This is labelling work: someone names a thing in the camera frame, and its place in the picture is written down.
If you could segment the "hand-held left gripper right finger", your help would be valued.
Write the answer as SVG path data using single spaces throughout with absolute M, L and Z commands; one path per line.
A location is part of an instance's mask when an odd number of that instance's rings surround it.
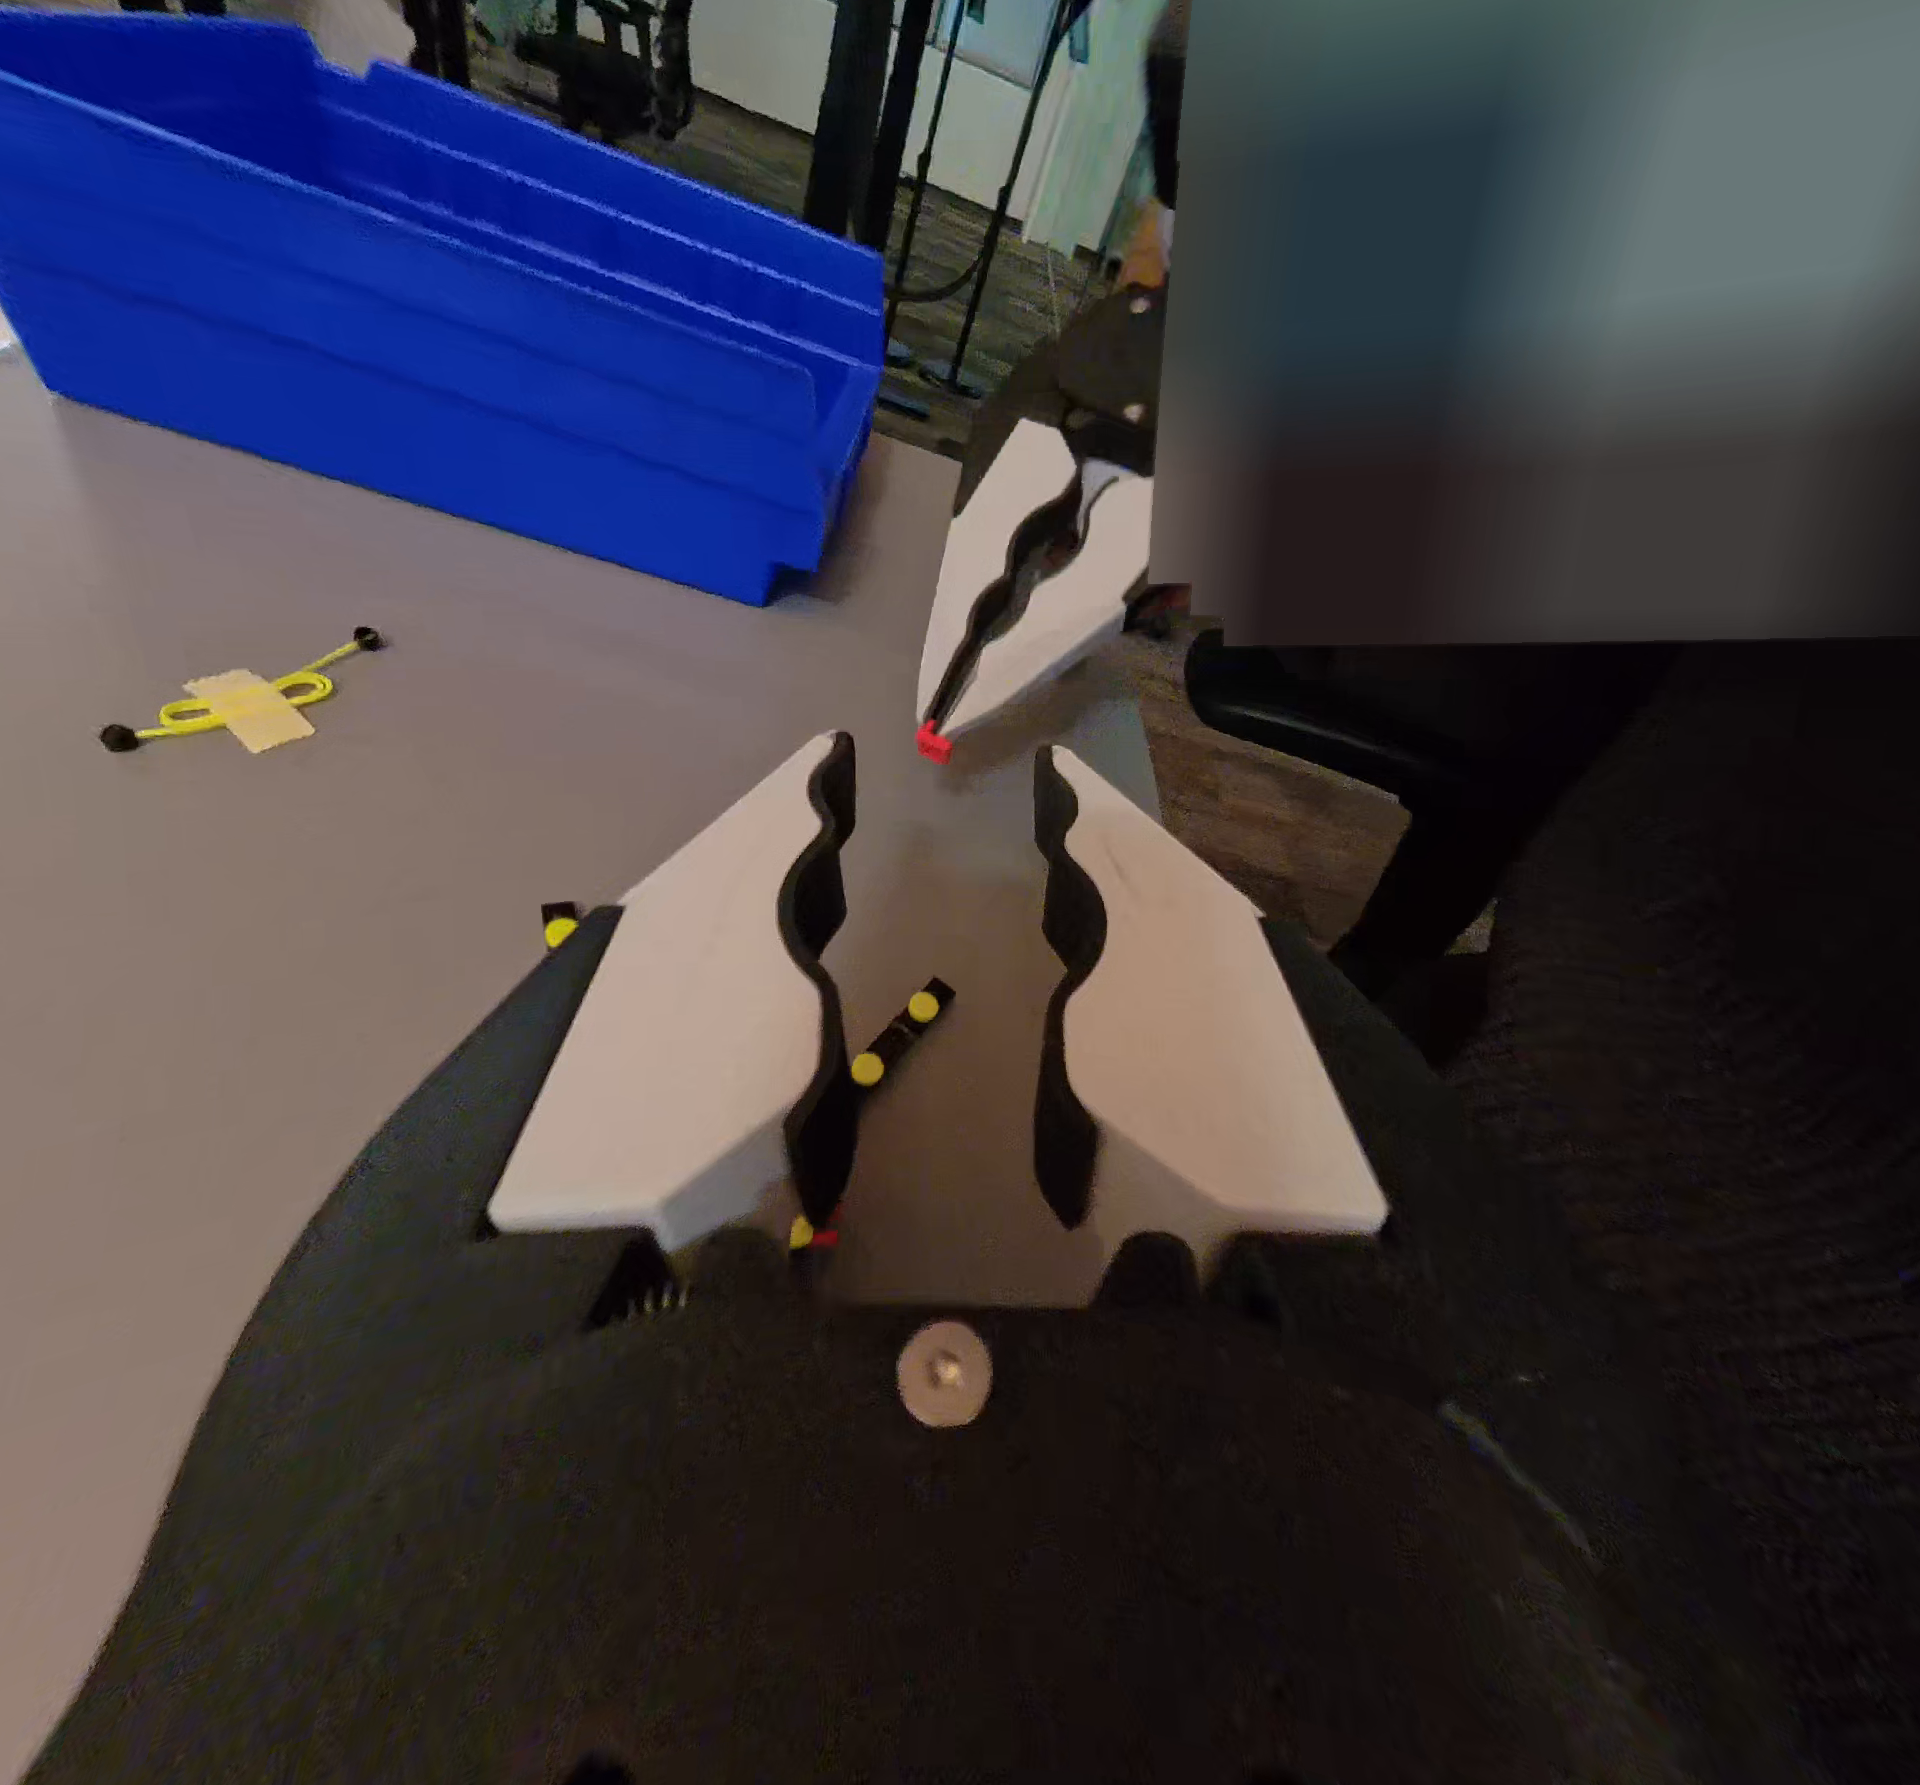
M 1386 1192 L 1260 909 L 1066 746 L 1034 756 L 1034 842 L 1063 970 L 1034 1094 L 1056 1221 L 1204 1269 L 1249 1235 L 1379 1238 Z

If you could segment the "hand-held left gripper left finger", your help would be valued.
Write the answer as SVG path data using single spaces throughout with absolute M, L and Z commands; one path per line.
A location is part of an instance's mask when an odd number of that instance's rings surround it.
M 619 898 L 488 1202 L 500 1234 L 639 1227 L 678 1253 L 831 1221 L 858 1137 L 825 964 L 854 818 L 852 734 L 820 732 Z

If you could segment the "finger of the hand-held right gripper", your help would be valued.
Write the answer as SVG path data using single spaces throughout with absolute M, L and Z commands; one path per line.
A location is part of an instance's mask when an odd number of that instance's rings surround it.
M 1077 471 L 1060 425 L 1023 417 L 950 520 L 924 639 L 921 723 L 946 720 L 980 636 L 1010 598 L 1024 550 L 1050 511 L 1077 499 Z
M 950 738 L 988 726 L 1110 646 L 1145 591 L 1154 481 L 1110 462 L 1077 466 L 1077 499 L 1043 520 L 937 723 Z

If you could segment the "blue plastic bin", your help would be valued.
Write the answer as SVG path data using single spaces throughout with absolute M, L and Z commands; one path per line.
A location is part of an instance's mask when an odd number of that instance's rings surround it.
M 750 606 L 872 431 L 875 251 L 289 24 L 5 8 L 2 224 L 52 393 Z

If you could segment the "black yellow lego spider model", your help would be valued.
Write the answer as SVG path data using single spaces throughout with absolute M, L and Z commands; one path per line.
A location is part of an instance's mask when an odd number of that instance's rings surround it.
M 540 934 L 549 950 L 558 950 L 585 917 L 577 902 L 540 905 Z M 933 1028 L 954 1000 L 954 987 L 939 976 L 926 981 L 895 1018 L 866 1045 L 852 1053 L 850 1081 L 854 1109 L 862 1109 L 898 1066 L 900 1058 Z M 834 1211 L 822 1227 L 798 1212 L 789 1227 L 787 1249 L 793 1258 L 809 1258 L 836 1245 L 842 1212 Z

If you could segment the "person's dark knit sweater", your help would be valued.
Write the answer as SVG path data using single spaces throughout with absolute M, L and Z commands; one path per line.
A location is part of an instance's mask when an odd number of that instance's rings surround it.
M 1917 1781 L 1917 639 L 1696 646 L 1500 882 L 1453 1080 L 1628 1306 L 1835 1781 Z

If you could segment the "black-legged standing desk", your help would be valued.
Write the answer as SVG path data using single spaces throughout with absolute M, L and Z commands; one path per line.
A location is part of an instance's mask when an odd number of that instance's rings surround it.
M 967 374 L 972 333 L 1045 92 L 1091 5 L 1094 0 L 1048 2 L 1011 152 L 972 259 L 946 279 L 916 282 L 916 247 L 967 0 L 956 0 L 952 11 L 949 0 L 834 0 L 805 221 L 877 251 L 887 268 L 885 408 L 926 419 L 936 391 L 967 401 L 982 395 Z

